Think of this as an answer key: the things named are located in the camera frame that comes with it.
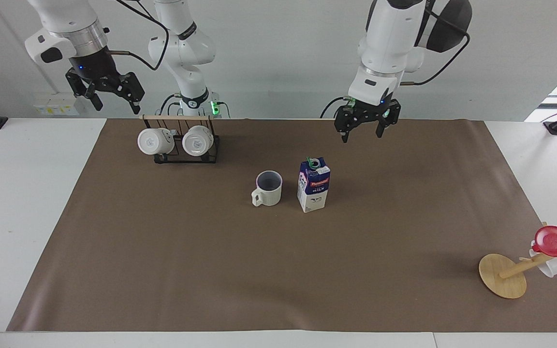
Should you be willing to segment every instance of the cable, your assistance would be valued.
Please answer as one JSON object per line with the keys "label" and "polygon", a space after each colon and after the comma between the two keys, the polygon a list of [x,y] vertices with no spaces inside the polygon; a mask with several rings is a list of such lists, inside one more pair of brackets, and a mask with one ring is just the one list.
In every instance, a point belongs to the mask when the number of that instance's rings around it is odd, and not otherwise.
{"label": "cable", "polygon": [[227,117],[232,117],[232,113],[229,112],[229,105],[227,105],[227,103],[225,103],[224,101],[217,101],[216,105],[225,105],[227,108]]}
{"label": "cable", "polygon": [[340,101],[341,99],[343,99],[343,97],[336,97],[334,99],[332,99],[332,101],[330,103],[328,103],[327,106],[325,106],[325,108],[323,108],[323,111],[321,112],[321,115],[319,115],[319,118],[323,118],[324,113],[326,112],[326,110],[328,110],[328,108],[337,101]]}
{"label": "cable", "polygon": [[164,106],[165,106],[166,103],[169,101],[169,99],[171,99],[171,98],[178,98],[178,96],[179,96],[179,93],[175,93],[175,94],[172,94],[172,95],[166,97],[166,99],[164,99],[164,101],[163,101],[163,104],[161,105],[161,112],[160,112],[160,113],[161,113],[161,114],[163,113],[163,111],[164,111]]}
{"label": "cable", "polygon": [[131,1],[131,2],[136,2],[137,4],[139,4],[139,6],[141,6],[141,8],[143,9],[143,11],[145,11],[147,13],[148,16],[152,17],[152,14],[146,9],[145,6],[143,6],[143,4],[141,3],[141,0],[124,0],[124,1]]}
{"label": "cable", "polygon": [[553,114],[553,115],[551,115],[551,116],[548,116],[547,118],[543,119],[543,120],[540,121],[539,123],[543,123],[543,122],[547,121],[548,119],[550,119],[550,118],[552,118],[552,117],[554,117],[554,116],[556,116],[556,115],[557,115],[557,113],[555,113],[555,114]]}
{"label": "cable", "polygon": [[461,46],[461,48],[455,53],[455,55],[453,55],[453,57],[446,62],[446,64],[444,64],[444,66],[442,66],[442,68],[433,74],[432,77],[430,77],[429,79],[426,79],[425,81],[422,82],[401,82],[402,86],[422,86],[428,82],[431,82],[431,80],[435,79],[436,77],[438,77],[438,75],[440,75],[440,73],[442,73],[442,71],[444,71],[444,69],[448,68],[449,65],[451,65],[451,63],[455,60],[455,58],[460,55],[460,53],[467,47],[467,45],[470,43],[470,34],[467,33],[467,31],[465,31],[464,29],[459,28],[458,26],[456,26],[455,24],[447,21],[444,18],[440,18],[440,16],[438,14],[433,13],[430,9],[427,9],[425,7],[425,12],[428,13],[429,15],[432,15],[433,17],[436,18],[436,20],[440,20],[442,23],[446,24],[447,26],[457,30],[458,32],[462,33],[464,35],[464,37],[466,37],[466,43]]}
{"label": "cable", "polygon": [[167,115],[170,115],[170,114],[171,114],[171,107],[172,107],[173,105],[179,105],[179,103],[176,102],[176,103],[171,103],[171,104],[169,104],[169,106],[166,108],[166,114],[167,114]]}
{"label": "cable", "polygon": [[166,38],[164,39],[164,47],[163,47],[163,51],[161,53],[161,57],[159,58],[159,61],[156,63],[156,66],[151,66],[150,63],[148,63],[145,59],[139,57],[138,55],[135,55],[135,53],[132,53],[130,51],[108,51],[108,53],[110,55],[120,55],[120,56],[130,56],[130,57],[134,57],[137,58],[139,61],[143,62],[143,64],[147,65],[148,68],[150,68],[153,71],[158,70],[159,66],[161,66],[161,63],[163,61],[164,58],[164,53],[166,53],[166,48],[169,44],[169,29],[166,28],[166,26],[164,26],[161,22],[157,21],[154,19],[154,17],[152,17],[151,15],[145,15],[143,14],[141,11],[135,9],[134,7],[130,6],[129,4],[126,4],[124,2],[124,0],[115,0],[117,2],[119,2],[122,6],[126,7],[127,9],[129,9],[130,11],[133,11],[134,13],[138,14],[139,16],[152,21],[155,24],[158,24],[162,29],[164,29],[164,33],[166,35]]}

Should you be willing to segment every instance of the white cup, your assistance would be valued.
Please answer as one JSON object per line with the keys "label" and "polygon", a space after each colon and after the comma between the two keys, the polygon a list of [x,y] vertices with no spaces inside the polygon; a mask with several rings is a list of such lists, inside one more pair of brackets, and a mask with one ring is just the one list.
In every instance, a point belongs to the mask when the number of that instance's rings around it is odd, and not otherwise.
{"label": "white cup", "polygon": [[255,181],[257,188],[250,194],[252,205],[259,207],[263,205],[275,205],[280,201],[280,194],[283,188],[283,178],[274,170],[266,170],[257,176]]}
{"label": "white cup", "polygon": [[173,151],[175,141],[167,128],[146,128],[139,133],[137,145],[146,155],[168,154]]}
{"label": "white cup", "polygon": [[206,126],[190,128],[182,138],[182,147],[190,156],[201,156],[214,145],[214,136]]}
{"label": "white cup", "polygon": [[[530,257],[534,257],[537,252],[530,249]],[[544,275],[547,275],[549,278],[553,278],[553,276],[557,275],[557,258],[553,258],[546,263],[539,264],[539,269]]]}

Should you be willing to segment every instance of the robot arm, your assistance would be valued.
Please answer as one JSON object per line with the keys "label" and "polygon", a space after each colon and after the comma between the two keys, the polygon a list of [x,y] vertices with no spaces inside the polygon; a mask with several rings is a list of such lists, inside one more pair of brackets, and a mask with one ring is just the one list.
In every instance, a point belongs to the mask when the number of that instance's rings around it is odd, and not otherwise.
{"label": "robot arm", "polygon": [[66,79],[75,96],[86,97],[96,110],[102,102],[96,91],[111,92],[129,102],[139,113],[145,94],[133,72],[117,72],[106,46],[108,29],[102,28],[88,0],[28,0],[36,9],[43,28],[25,40],[25,48],[37,64],[64,58],[72,67]]}
{"label": "robot arm", "polygon": [[[214,42],[192,20],[188,0],[155,0],[159,21],[169,29],[169,42],[164,55],[168,71],[179,86],[182,97],[177,113],[186,116],[217,115],[220,111],[215,102],[218,94],[205,85],[201,71],[195,67],[214,61]],[[164,47],[165,37],[150,40],[148,50],[157,61]]]}
{"label": "robot arm", "polygon": [[[438,13],[440,20],[429,13]],[[471,20],[468,0],[374,0],[365,37],[358,45],[361,64],[349,89],[350,101],[336,112],[334,126],[346,143],[349,132],[378,121],[376,135],[398,121],[401,106],[393,93],[404,73],[422,66],[422,48],[444,52],[457,46]]]}

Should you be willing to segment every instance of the green light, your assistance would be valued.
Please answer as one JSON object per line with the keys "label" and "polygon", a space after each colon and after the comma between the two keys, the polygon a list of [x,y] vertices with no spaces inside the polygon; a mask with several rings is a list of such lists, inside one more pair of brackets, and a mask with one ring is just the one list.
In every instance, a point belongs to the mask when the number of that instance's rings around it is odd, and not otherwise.
{"label": "green light", "polygon": [[220,107],[214,101],[210,101],[210,105],[212,106],[212,113],[218,115],[220,113]]}

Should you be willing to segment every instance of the black wire rack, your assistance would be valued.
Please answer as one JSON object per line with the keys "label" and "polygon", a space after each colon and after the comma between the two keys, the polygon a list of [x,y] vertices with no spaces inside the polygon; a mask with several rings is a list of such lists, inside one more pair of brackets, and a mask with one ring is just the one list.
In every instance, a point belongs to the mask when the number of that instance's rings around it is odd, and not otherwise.
{"label": "black wire rack", "polygon": [[[214,125],[212,125],[212,118],[206,116],[164,116],[164,115],[141,115],[141,120],[146,125],[146,128],[167,128],[168,130],[176,130],[177,134],[173,136],[175,140],[175,146],[173,150],[168,154],[156,154],[154,155],[154,163],[164,164],[164,163],[216,163],[219,157],[219,145],[220,137],[214,132]],[[157,127],[153,127],[150,121],[155,121]],[[212,147],[201,156],[191,156],[184,151],[182,145],[182,140],[184,139],[184,134],[190,130],[193,126],[202,125],[208,127],[214,137],[214,143]]]}

